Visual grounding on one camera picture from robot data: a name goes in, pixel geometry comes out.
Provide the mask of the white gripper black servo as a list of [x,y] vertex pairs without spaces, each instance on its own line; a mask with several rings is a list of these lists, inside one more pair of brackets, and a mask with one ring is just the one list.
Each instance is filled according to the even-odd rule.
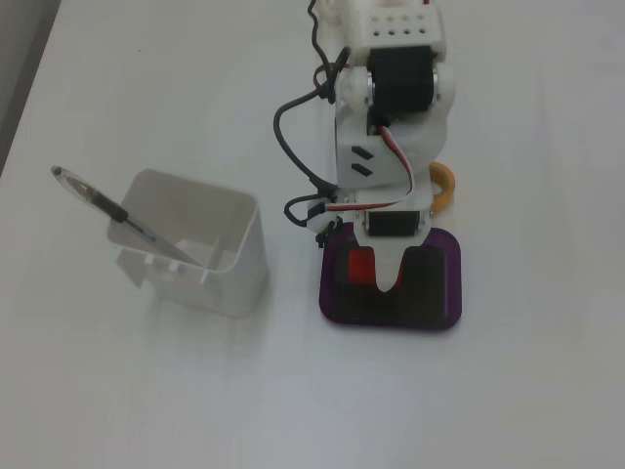
[[356,201],[391,202],[383,208],[360,209],[352,214],[358,248],[354,251],[354,283],[376,285],[390,291],[400,277],[405,251],[423,244],[432,229],[431,189],[417,188],[406,198],[405,190],[360,190]]

